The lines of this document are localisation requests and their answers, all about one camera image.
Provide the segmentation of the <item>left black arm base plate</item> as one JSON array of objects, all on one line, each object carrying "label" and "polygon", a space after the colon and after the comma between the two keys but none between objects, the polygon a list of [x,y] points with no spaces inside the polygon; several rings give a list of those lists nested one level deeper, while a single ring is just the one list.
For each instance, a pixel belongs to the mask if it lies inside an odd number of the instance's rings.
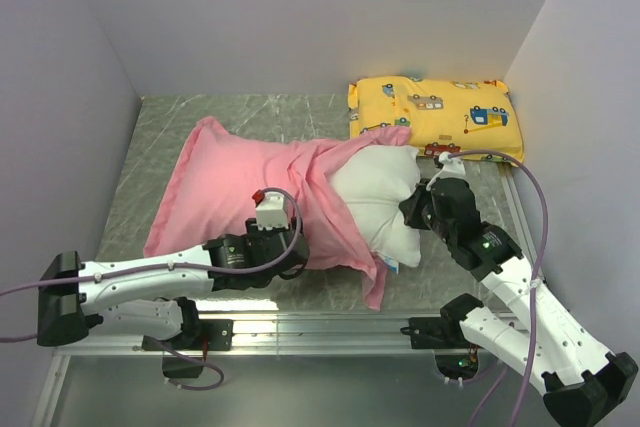
[{"label": "left black arm base plate", "polygon": [[141,350],[163,353],[162,373],[169,380],[195,380],[204,372],[203,362],[210,353],[231,349],[233,329],[231,319],[204,320],[194,333],[179,334],[170,340],[144,336]]}]

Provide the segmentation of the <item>pink pillowcase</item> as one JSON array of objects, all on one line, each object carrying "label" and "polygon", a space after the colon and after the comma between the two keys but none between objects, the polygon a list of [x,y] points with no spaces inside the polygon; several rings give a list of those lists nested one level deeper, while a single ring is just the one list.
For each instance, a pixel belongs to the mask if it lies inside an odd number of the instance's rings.
[{"label": "pink pillowcase", "polygon": [[387,262],[368,250],[330,178],[359,150],[409,145],[409,137],[407,127],[385,127],[347,141],[282,144],[243,139],[206,117],[182,148],[143,254],[166,255],[223,234],[243,234],[246,220],[255,214],[253,194],[266,187],[280,188],[300,207],[310,247],[308,268],[344,266],[361,272],[364,302],[379,309]]}]

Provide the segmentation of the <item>white pillow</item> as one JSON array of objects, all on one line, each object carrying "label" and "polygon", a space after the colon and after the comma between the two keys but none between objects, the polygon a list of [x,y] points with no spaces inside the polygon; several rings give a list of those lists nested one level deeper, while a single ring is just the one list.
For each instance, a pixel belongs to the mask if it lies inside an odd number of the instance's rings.
[{"label": "white pillow", "polygon": [[420,234],[405,224],[400,203],[420,180],[417,154],[409,145],[367,146],[330,178],[368,250],[385,262],[410,268],[421,261]]}]

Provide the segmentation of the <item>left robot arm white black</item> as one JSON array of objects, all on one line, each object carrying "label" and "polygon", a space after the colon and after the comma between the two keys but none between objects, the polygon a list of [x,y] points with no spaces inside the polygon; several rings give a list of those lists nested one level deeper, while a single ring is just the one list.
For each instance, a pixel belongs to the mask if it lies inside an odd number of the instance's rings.
[{"label": "left robot arm white black", "polygon": [[246,229],[130,261],[82,261],[75,251],[57,255],[38,286],[37,344],[70,345],[98,329],[192,348],[202,333],[195,298],[265,288],[273,278],[290,280],[306,267],[309,246],[301,219],[272,230],[249,219]]}]

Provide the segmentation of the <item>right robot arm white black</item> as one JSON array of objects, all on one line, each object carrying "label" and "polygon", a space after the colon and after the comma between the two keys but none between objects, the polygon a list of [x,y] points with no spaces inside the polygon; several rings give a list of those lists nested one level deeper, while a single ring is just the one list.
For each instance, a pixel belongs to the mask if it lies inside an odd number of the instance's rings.
[{"label": "right robot arm white black", "polygon": [[401,202],[406,223],[436,234],[452,259],[496,295],[522,323],[517,329],[481,300],[462,294],[437,320],[413,317],[403,333],[415,349],[473,344],[521,374],[560,426],[595,426],[628,396],[639,367],[590,335],[534,278],[519,245],[481,219],[469,184],[457,178],[421,180]]}]

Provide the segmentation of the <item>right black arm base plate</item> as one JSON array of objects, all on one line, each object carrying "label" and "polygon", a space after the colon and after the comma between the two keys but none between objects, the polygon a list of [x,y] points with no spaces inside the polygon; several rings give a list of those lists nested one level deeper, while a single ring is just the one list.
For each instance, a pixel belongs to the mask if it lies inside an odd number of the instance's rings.
[{"label": "right black arm base plate", "polygon": [[467,341],[457,324],[443,317],[411,317],[400,328],[412,350],[430,350],[437,373],[445,383],[465,386],[487,377],[498,361],[482,362],[479,347]]}]

